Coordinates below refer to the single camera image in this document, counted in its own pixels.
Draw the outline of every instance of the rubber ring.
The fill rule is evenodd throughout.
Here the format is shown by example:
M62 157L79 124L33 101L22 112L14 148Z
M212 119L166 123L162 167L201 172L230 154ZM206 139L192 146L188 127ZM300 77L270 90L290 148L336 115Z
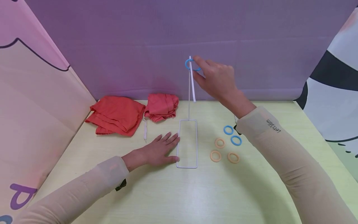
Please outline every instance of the rubber ring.
M223 145L222 146L218 145L218 141L222 141ZM217 138L215 140L215 146L216 146L216 148L224 148L225 147L225 141L222 138Z
M231 133L228 133L228 132L226 131L226 128L230 128L230 129L231 129ZM232 134L234 133L234 129L233 129L230 125L226 125L226 126L224 127L224 133L227 134L227 135L232 135Z
M238 138L238 139L240 140L240 143L239 143L239 144L235 143L235 142L232 140L233 138ZM231 143L232 143L233 145L235 145L235 146L240 146L240 145L242 144L242 140L241 140L241 138L240 138L239 136L234 135L234 136L231 137Z
M213 153L216 153L216 154L218 154L219 155L219 158L218 159L214 159L213 158ZM219 152L219 151L216 151L216 150L214 150L214 151L212 151L211 153L210 153L210 159L213 161L213 162L219 162L220 160L221 160L221 153Z
M190 68L187 66L187 63L189 61L194 61L192 58L189 58L188 60L185 61L185 67L187 67L188 70L190 70Z
M236 156L236 157L237 157L237 160L236 160L236 161L232 160L232 159L230 158L230 155ZM229 154L227 155L227 159L230 161L230 163L238 163L238 162L240 162L240 157L239 157L236 153L233 153L233 152L231 152L231 153L229 153Z

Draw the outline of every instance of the folded red cloth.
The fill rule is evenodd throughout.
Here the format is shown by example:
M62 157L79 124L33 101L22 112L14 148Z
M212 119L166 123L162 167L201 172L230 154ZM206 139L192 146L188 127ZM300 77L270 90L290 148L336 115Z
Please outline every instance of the folded red cloth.
M149 117L154 122L174 118L178 104L179 98L175 95L163 93L149 94L144 116Z
M130 98L105 96L90 109L94 112L85 122L98 126L96 134L133 136L143 118L145 106Z

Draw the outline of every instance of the arm sleeve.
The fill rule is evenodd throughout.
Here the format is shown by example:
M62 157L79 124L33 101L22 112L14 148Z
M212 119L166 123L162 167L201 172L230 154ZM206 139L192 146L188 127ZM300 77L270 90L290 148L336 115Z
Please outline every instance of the arm sleeve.
M71 223L128 173L122 158L114 156L29 206L13 223Z
M358 223L323 168L265 108L238 120L236 130L278 173L303 224Z

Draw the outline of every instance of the left hand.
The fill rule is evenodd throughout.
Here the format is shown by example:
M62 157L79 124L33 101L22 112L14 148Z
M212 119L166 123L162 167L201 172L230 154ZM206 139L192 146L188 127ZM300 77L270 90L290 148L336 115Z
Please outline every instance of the left hand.
M133 150L125 156L122 156L129 172L132 170L149 164L152 166L162 166L169 163L179 162L180 158L177 156L167 156L167 154L175 147L180 141L178 134L173 135L167 133L164 137L159 135L151 143Z
M170 136L170 132L163 138L162 135L159 135L151 143L138 149L138 152L145 158L146 164L162 166L168 163L179 162L180 158L177 156L166 156L180 141L178 134L169 138Z

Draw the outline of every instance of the white wire frame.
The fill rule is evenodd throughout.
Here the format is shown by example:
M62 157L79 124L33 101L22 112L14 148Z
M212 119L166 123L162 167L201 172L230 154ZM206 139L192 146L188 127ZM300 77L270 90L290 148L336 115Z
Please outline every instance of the white wire frame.
M184 120L180 120L179 121L179 131L178 131L178 136L180 136L180 125L182 124L182 121L195 121L195 133L196 133L196 153L197 153L197 157L196 157L196 166L188 166L188 167L184 167L184 166L178 166L178 162L176 162L176 167L177 168L183 168L183 169L196 169L198 168L198 122L197 120L193 120L190 119L190 84L193 87L193 98L195 98L195 91L194 91L194 80L193 80L193 68L192 68L192 62L189 62L190 64L190 72L189 72L189 100L188 100L188 119L184 119ZM179 143L176 146L176 156L178 156L179 154Z
M195 122L195 130L196 130L196 147L197 147L197 151L196 151L196 165L195 166L179 166L178 162L176 162L176 167L177 168L184 168L184 169L196 169L198 168L198 123L197 120L180 120L179 121L179 131L178 131L178 135L180 136L180 125L182 123L182 121L194 121ZM176 156L179 156L179 143L176 146Z

